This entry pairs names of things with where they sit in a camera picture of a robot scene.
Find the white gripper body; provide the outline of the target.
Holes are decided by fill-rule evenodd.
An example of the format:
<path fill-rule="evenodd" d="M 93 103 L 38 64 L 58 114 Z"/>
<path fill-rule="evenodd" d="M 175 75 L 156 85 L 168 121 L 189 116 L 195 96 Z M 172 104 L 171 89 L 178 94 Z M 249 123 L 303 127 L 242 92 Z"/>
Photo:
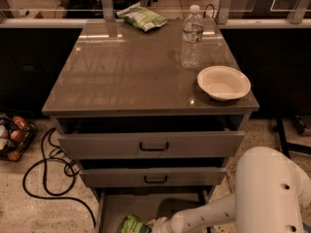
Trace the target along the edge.
<path fill-rule="evenodd" d="M 152 227 L 152 233 L 173 233 L 171 219 L 168 217 L 158 218 Z"/>

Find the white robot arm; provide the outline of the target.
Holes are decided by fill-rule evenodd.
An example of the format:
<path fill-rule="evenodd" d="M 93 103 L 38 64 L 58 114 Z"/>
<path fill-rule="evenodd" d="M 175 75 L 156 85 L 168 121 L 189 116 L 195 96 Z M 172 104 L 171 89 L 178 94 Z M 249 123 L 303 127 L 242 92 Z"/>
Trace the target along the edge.
<path fill-rule="evenodd" d="M 235 174 L 235 191 L 204 206 L 161 217 L 152 233 L 207 233 L 209 226 L 236 225 L 236 233 L 305 233 L 300 209 L 311 202 L 311 179 L 281 152 L 245 151 Z"/>

